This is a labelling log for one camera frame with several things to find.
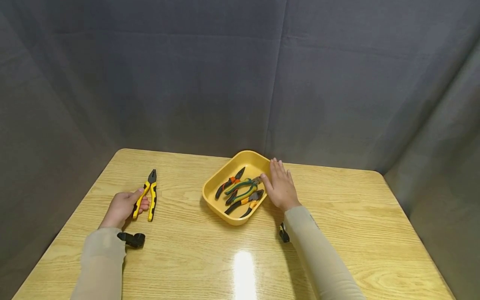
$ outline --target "pliers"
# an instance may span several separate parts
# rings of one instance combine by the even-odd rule
[[[138,212],[140,211],[140,203],[142,203],[142,199],[147,195],[147,191],[150,190],[150,194],[152,195],[152,201],[150,202],[150,208],[148,209],[148,222],[152,222],[153,215],[155,213],[155,206],[156,206],[156,170],[153,169],[150,175],[148,176],[147,181],[144,184],[144,192],[138,198],[137,202],[133,205],[133,219],[136,219],[138,216]]]
[[[249,205],[247,211],[240,218],[243,218],[244,216],[248,216],[248,214],[250,212],[252,212],[252,210],[255,208],[255,206],[257,206],[258,201],[260,200],[260,198],[262,197],[263,194],[264,194],[263,190],[258,190],[256,192],[254,192],[252,195],[250,195],[250,197],[248,197],[248,199],[243,199],[243,200],[237,201],[234,204],[232,204],[232,206],[230,206],[225,211],[225,213],[227,215],[230,215],[237,207],[240,207],[240,206],[250,202],[250,205]]]
[[[230,195],[230,198],[227,199],[227,202],[225,203],[225,205],[230,205],[237,201],[240,201],[242,199],[249,197],[251,194],[253,194],[257,190],[260,182],[262,182],[262,179],[260,179],[260,177],[255,177],[254,179],[247,178],[244,181],[241,181],[237,184],[232,185],[231,187],[225,190],[225,195]],[[250,188],[247,192],[241,195],[237,195],[238,191],[236,190],[238,190],[238,188],[241,188],[242,186],[249,186],[249,185],[250,185]]]
[[[224,184],[222,184],[218,190],[216,191],[216,194],[215,194],[215,199],[218,199],[220,197],[220,195],[222,194],[222,192],[227,188],[229,187],[230,185],[232,184],[235,184],[237,182],[240,182],[240,178],[242,177],[243,175],[243,172],[245,171],[245,167],[243,167],[240,171],[238,171],[237,175],[235,175],[235,177],[230,177],[227,182],[225,182]]]

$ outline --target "gray backdrop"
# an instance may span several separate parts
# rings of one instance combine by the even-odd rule
[[[480,293],[480,2],[0,1],[0,298],[116,150],[373,169]]]

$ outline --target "yellow pliers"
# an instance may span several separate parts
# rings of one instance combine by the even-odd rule
[[[138,198],[137,202],[133,205],[133,219],[136,219],[138,216],[138,212],[140,210],[140,204],[142,203],[142,199],[147,195],[147,191],[150,190],[150,194],[152,195],[152,201],[150,202],[150,208],[148,209],[148,222],[152,222],[153,215],[155,213],[155,206],[156,206],[156,170],[153,169],[150,175],[148,176],[148,180],[144,184],[144,192]]]

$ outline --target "hand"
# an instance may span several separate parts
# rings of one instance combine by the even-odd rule
[[[107,213],[98,228],[110,227],[122,229],[123,225],[125,225],[125,220],[132,215],[133,205],[137,202],[143,192],[143,189],[138,189],[135,192],[117,193],[113,197],[112,202],[110,202]],[[147,210],[149,206],[150,201],[148,201],[147,196],[144,196],[142,203],[140,204],[139,213]]]
[[[260,175],[264,183],[268,197],[273,204],[283,212],[300,206],[295,185],[293,185],[292,174],[290,170],[285,172],[282,161],[276,158],[270,160],[270,174],[272,182],[265,174]]]

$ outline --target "wrist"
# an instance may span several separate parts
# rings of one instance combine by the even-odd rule
[[[282,205],[281,210],[282,210],[283,212],[286,212],[286,211],[288,211],[288,210],[290,210],[290,209],[292,209],[292,208],[294,208],[294,207],[297,207],[297,206],[301,206],[300,201],[298,201],[298,200],[290,201],[290,202],[285,203],[284,205]]]
[[[121,229],[121,225],[118,221],[109,219],[109,218],[104,218],[102,220],[102,223],[100,223],[100,226],[98,226],[98,229],[100,228],[118,228]]]

